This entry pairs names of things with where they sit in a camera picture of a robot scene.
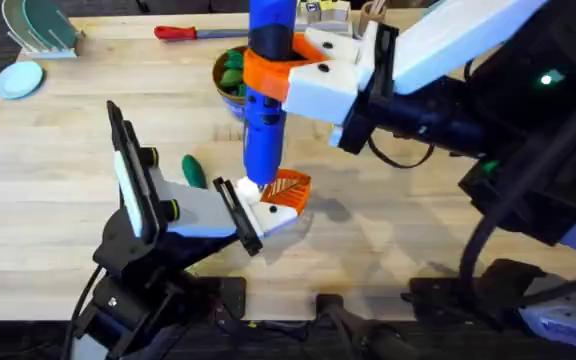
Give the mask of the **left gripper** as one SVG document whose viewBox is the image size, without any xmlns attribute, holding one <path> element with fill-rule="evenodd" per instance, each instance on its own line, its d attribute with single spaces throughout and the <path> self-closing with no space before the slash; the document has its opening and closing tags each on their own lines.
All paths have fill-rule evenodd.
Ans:
<svg viewBox="0 0 576 360">
<path fill-rule="evenodd" d="M 279 169 L 262 189 L 247 177 L 235 188 L 219 177 L 216 188 L 206 190 L 167 181 L 158 169 L 142 179 L 127 169 L 117 175 L 121 205 L 95 251 L 95 262 L 117 278 L 183 269 L 235 241 L 255 256 L 262 236 L 299 218 L 295 208 L 272 203 L 306 203 L 311 188 L 311 177 L 292 169 Z M 235 189 L 251 199 L 252 218 Z"/>
</svg>

